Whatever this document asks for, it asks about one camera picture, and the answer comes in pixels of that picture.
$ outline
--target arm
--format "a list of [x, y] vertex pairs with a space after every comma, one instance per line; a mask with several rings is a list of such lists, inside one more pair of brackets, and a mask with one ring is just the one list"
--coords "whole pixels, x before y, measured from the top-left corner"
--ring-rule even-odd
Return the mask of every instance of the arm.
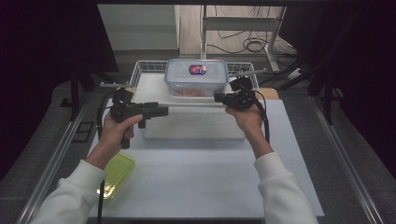
[[226, 112], [235, 117], [256, 157], [254, 166], [260, 177], [259, 191], [263, 197], [266, 223], [318, 223], [296, 176], [287, 170], [265, 140], [257, 106], [246, 111], [226, 108]]
[[115, 122], [108, 114], [99, 143], [85, 161], [66, 179], [59, 180], [58, 188], [42, 203], [32, 223], [85, 223], [98, 200], [96, 190], [106, 177], [107, 163], [121, 148], [121, 138], [134, 137], [134, 124], [141, 115]]

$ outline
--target white sleeve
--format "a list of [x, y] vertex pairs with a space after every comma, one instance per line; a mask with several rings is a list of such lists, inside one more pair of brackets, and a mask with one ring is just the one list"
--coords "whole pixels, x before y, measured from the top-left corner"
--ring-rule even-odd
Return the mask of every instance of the white sleeve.
[[265, 223], [318, 223], [296, 176], [287, 170], [277, 153], [258, 158], [254, 166], [260, 176]]
[[88, 214], [99, 199], [96, 192], [106, 172], [85, 161], [41, 205], [32, 223], [86, 223]]

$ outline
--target plastic container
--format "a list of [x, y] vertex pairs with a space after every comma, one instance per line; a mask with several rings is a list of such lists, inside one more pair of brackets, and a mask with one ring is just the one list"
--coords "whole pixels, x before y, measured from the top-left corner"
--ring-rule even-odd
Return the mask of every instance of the plastic container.
[[164, 81], [173, 97], [213, 97], [229, 82], [227, 64], [220, 60], [170, 60]]
[[108, 162], [105, 168], [107, 171], [104, 193], [105, 202], [114, 198], [133, 169], [134, 159], [120, 152]]

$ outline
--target metal basket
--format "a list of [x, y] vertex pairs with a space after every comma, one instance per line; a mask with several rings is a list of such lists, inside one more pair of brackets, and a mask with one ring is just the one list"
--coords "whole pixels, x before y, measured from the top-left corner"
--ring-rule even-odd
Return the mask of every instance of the metal basket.
[[[165, 73], [168, 61], [138, 61], [134, 66], [130, 84], [137, 87], [140, 75], [142, 73]], [[239, 74], [248, 71], [254, 71], [252, 63], [227, 63], [229, 75]], [[257, 91], [259, 83], [255, 75], [250, 76], [253, 88]]]
[[[137, 89], [142, 74], [164, 74], [168, 61], [138, 61], [130, 84]], [[254, 71], [252, 63], [227, 63], [229, 75]], [[253, 88], [259, 85], [250, 76]], [[244, 133], [234, 118], [224, 112], [222, 104], [168, 105], [169, 116], [150, 119], [142, 133], [147, 139], [243, 140]]]

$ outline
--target electrical cord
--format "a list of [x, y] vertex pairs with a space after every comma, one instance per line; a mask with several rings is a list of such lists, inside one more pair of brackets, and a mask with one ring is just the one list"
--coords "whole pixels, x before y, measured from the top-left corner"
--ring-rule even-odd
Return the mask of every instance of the electrical cord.
[[[106, 108], [104, 108], [105, 102], [108, 99], [108, 97], [113, 94], [114, 91], [111, 91], [109, 93], [107, 93], [103, 98], [102, 101], [96, 111], [96, 128], [98, 130], [98, 139], [100, 140], [100, 137], [102, 135], [102, 116], [103, 116], [103, 112], [105, 111]], [[98, 216], [96, 219], [96, 222], [98, 224], [102, 223], [102, 209], [103, 209], [103, 201], [104, 201], [104, 195], [105, 195], [105, 180], [102, 181], [102, 183], [100, 184], [100, 189], [99, 189], [99, 203], [98, 203]]]
[[248, 88], [246, 88], [244, 85], [241, 85], [238, 83], [233, 83], [233, 85], [239, 87], [242, 91], [245, 91], [250, 96], [250, 98], [253, 100], [253, 103], [259, 108], [260, 115], [262, 117], [262, 122], [264, 124], [265, 139], [267, 140], [268, 143], [270, 143], [270, 126], [269, 126], [269, 120], [267, 117], [267, 105], [265, 103], [265, 97], [259, 92], [259, 94], [262, 96], [262, 100], [264, 101], [264, 106], [262, 106], [260, 101], [253, 94], [253, 92], [258, 92], [258, 91], [251, 91]]

